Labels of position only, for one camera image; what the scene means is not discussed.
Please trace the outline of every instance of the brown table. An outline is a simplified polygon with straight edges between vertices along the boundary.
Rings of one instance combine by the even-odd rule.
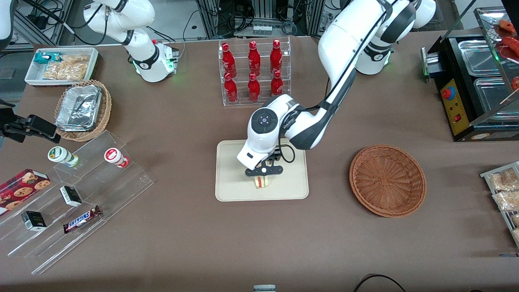
[[[222,106],[217,42],[189,43],[179,73],[158,84],[135,73],[123,47],[99,47],[97,79],[113,97],[108,129],[156,183],[43,275],[2,253],[0,290],[251,291],[272,283],[280,292],[352,291],[363,276],[382,273],[408,291],[517,291],[519,259],[498,257],[516,250],[479,177],[519,160],[517,142],[452,142],[434,84],[419,79],[419,49],[438,35],[410,33],[380,74],[357,76],[321,143],[307,151],[308,197],[272,202],[214,197],[216,145],[245,139],[254,111]],[[327,78],[317,45],[292,38],[292,49],[293,96],[314,105]],[[27,86],[19,114],[52,121],[62,92]],[[351,192],[353,156],[376,143],[405,149],[424,169],[427,197],[411,216],[376,216]],[[51,147],[35,137],[7,141],[0,181],[26,167],[49,169]],[[397,291],[388,280],[370,281],[363,291]]]

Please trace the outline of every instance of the red switch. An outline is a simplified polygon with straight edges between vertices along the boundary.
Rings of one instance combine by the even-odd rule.
[[[442,91],[442,97],[445,99],[449,98],[451,95],[452,95],[452,91],[449,88],[444,89]]]

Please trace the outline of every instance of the empty wicker basket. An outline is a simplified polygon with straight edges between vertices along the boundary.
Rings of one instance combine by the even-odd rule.
[[[99,114],[96,121],[96,126],[94,130],[90,132],[65,132],[59,129],[56,132],[63,138],[67,140],[73,140],[76,142],[86,142],[92,140],[93,138],[99,136],[106,128],[108,124],[108,120],[110,119],[110,110],[112,110],[112,97],[110,96],[110,92],[106,89],[106,87],[99,81],[89,80],[84,81],[78,84],[74,84],[74,87],[82,87],[88,85],[96,85],[103,91],[103,96],[101,97],[101,104],[99,106]],[[58,113],[61,109],[61,103],[63,102],[63,98],[65,97],[65,92],[61,95],[60,101],[58,102],[58,106],[54,111],[54,118],[58,117]]]
[[[402,149],[378,144],[362,149],[350,166],[350,184],[362,205],[384,217],[404,217],[424,201],[420,165]]]

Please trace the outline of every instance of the coca-cola bottle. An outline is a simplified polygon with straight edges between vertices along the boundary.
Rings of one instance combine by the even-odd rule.
[[[281,71],[274,70],[274,78],[270,82],[270,92],[272,96],[283,94],[283,80],[281,80]]]
[[[227,100],[230,103],[236,103],[238,101],[238,91],[236,89],[236,83],[234,83],[231,74],[229,72],[225,72],[224,74],[224,88],[225,95],[227,96]]]
[[[256,73],[249,74],[249,99],[253,103],[260,101],[260,83],[256,80]]]
[[[273,75],[275,70],[281,70],[281,57],[283,57],[283,53],[281,52],[281,42],[278,39],[275,39],[272,42],[272,51],[270,52],[270,73]]]
[[[223,43],[222,44],[222,51],[224,51],[222,56],[222,62],[224,64],[224,70],[225,72],[229,72],[231,78],[236,77],[236,63],[234,61],[233,53],[229,50],[229,44]]]
[[[255,41],[249,43],[249,69],[256,77],[261,75],[261,57]]]

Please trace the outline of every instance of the yellow control panel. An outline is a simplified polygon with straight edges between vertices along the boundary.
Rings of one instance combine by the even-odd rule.
[[[456,87],[454,79],[449,81],[449,83],[440,90],[440,94],[443,99],[443,106],[447,112],[450,127],[454,135],[457,135],[467,129],[470,124],[465,109],[463,108],[463,103],[461,103],[461,98],[458,94],[458,88]]]

